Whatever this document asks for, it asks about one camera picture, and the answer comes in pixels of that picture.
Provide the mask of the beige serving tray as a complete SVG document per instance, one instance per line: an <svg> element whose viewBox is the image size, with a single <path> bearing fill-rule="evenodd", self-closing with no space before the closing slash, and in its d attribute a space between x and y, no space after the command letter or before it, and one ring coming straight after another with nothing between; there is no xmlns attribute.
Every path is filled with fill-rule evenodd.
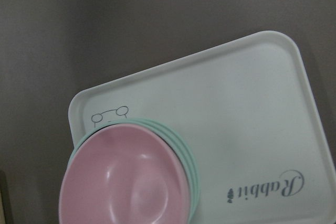
<svg viewBox="0 0 336 224"><path fill-rule="evenodd" d="M192 223L335 223L335 168L300 51L261 31L76 94L72 141L147 118L191 148Z"/></svg>

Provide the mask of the stacked green bowls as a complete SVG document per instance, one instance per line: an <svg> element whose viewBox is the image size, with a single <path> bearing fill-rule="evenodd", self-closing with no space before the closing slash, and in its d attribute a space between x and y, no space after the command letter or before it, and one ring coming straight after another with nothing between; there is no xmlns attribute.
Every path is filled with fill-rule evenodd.
<svg viewBox="0 0 336 224"><path fill-rule="evenodd" d="M67 168L70 167L78 149L80 149L81 145L83 145L84 142L90 136L94 135L97 131L105 127L109 127L115 124L136 124L143 126L149 129L150 131L154 132L159 137L161 137L168 144L168 146L174 151L174 153L177 155L184 168L188 180L189 192L190 192L190 210L188 221L191 221L197 210L201 194L201 185L200 185L199 169L197 167L197 162L187 142L175 130L158 121L145 118L120 119L110 121L106 124L94 128L93 130L89 131L86 135L84 135L79 140L79 142L74 146L74 149L68 160Z"/></svg>

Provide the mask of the small pink bowl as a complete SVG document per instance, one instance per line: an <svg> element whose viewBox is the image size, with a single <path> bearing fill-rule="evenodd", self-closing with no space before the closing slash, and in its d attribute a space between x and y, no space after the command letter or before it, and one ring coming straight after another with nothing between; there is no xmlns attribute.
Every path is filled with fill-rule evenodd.
<svg viewBox="0 0 336 224"><path fill-rule="evenodd" d="M90 136L62 181L60 223L187 223L189 213L180 160L142 126L118 124Z"/></svg>

